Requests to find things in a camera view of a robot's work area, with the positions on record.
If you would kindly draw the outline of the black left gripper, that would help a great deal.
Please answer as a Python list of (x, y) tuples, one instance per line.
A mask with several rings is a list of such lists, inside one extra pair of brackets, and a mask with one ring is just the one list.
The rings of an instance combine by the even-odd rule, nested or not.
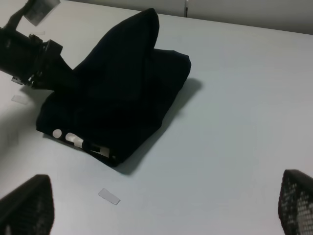
[(63, 47), (53, 40), (43, 42), (38, 36), (30, 34), (34, 43), (35, 60), (29, 76), (33, 89), (51, 91), (77, 91), (78, 78), (61, 56)]

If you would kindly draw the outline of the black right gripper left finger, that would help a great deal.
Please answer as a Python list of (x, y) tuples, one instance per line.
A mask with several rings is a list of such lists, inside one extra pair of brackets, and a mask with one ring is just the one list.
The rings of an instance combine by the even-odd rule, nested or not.
[(0, 200), (2, 235), (49, 235), (54, 218), (48, 175), (35, 175)]

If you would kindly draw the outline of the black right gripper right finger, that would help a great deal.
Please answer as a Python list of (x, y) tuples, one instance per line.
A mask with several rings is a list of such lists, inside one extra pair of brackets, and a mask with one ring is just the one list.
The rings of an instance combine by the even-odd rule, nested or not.
[(286, 235), (313, 233), (313, 178), (296, 170), (283, 174), (278, 201), (278, 217)]

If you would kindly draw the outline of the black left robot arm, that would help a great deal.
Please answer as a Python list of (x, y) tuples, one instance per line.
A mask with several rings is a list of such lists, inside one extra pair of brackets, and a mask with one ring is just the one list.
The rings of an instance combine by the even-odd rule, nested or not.
[(63, 47), (36, 35), (0, 29), (0, 70), (12, 80), (38, 90), (77, 91), (80, 83), (61, 57)]

